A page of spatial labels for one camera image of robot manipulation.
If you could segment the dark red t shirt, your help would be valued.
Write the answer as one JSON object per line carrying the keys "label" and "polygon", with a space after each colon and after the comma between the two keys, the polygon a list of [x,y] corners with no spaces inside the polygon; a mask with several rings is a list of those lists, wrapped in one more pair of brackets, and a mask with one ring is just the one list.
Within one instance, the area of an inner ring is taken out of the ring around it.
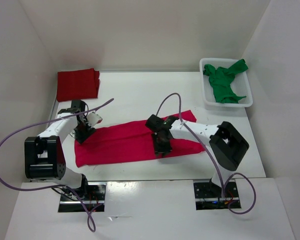
{"label": "dark red t shirt", "polygon": [[100,87],[100,72],[90,69],[60,71],[57,73],[56,100],[96,99]]}

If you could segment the pink t shirt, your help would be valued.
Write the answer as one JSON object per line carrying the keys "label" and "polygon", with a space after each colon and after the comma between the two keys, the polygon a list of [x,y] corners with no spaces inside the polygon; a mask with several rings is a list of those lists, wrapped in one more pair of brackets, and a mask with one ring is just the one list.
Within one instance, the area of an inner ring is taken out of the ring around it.
{"label": "pink t shirt", "polygon": [[157,158],[145,119],[98,128],[82,144],[75,141],[74,153],[78,168]]}

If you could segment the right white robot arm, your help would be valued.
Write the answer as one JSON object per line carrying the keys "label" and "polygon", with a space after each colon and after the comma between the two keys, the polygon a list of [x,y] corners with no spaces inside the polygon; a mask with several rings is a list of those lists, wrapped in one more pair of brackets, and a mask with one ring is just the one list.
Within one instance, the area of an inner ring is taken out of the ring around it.
{"label": "right white robot arm", "polygon": [[238,169],[250,147],[245,138],[227,121],[219,125],[208,125],[176,116],[169,116],[164,120],[153,114],[145,126],[152,131],[154,153],[160,157],[177,149],[172,146],[173,140],[201,144],[216,169],[209,184],[209,191],[215,197],[226,192],[230,176]]}

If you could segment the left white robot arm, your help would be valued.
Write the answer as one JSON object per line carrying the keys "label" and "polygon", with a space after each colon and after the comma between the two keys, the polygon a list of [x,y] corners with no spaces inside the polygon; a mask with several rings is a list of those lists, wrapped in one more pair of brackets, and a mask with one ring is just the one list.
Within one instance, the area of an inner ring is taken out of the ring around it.
{"label": "left white robot arm", "polygon": [[86,105],[82,100],[73,100],[70,108],[61,109],[57,113],[59,121],[24,142],[25,176],[30,180],[69,186],[78,200],[89,196],[88,180],[84,174],[66,167],[62,143],[71,136],[82,144],[95,133],[94,126],[103,119],[95,111],[87,113]]}

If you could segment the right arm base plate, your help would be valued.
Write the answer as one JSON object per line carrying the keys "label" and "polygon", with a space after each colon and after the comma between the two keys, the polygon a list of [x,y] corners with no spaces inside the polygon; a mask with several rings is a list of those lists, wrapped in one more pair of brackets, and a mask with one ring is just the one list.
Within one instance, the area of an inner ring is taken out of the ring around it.
{"label": "right arm base plate", "polygon": [[225,187],[225,197],[221,189],[214,186],[209,180],[193,182],[195,207],[200,210],[241,209],[240,197],[235,181],[230,181]]}

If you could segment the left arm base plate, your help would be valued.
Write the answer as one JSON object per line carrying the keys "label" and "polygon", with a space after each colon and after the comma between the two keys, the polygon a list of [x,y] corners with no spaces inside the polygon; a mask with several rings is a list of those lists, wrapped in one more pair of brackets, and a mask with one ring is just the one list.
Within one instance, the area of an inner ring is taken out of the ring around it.
{"label": "left arm base plate", "polygon": [[[89,181],[86,190],[76,190],[81,201],[90,212],[104,212],[106,198],[106,182]],[[60,195],[59,213],[84,212],[84,208],[78,198],[67,188],[57,187],[53,190]]]}

